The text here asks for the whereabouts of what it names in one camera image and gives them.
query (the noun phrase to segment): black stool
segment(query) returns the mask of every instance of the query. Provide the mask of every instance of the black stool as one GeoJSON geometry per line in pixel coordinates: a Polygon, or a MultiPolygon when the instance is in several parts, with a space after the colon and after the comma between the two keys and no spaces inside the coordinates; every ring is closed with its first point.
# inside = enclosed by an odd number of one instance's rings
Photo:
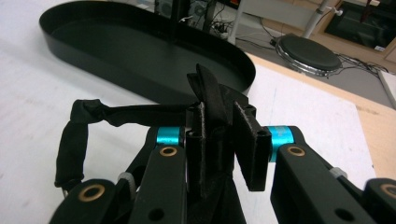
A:
{"type": "Polygon", "coordinates": [[[276,52],[293,69],[327,77],[341,66],[338,57],[315,41],[297,35],[284,35],[277,40],[276,52]]]}

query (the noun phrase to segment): oval tray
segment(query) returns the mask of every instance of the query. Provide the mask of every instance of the oval tray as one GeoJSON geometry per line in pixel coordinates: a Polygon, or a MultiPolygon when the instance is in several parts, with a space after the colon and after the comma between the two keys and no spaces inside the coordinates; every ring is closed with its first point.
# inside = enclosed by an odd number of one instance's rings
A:
{"type": "Polygon", "coordinates": [[[196,101],[186,75],[198,63],[242,93],[256,73],[234,45],[126,4],[66,3],[39,22],[58,58],[160,104],[196,101]]]}

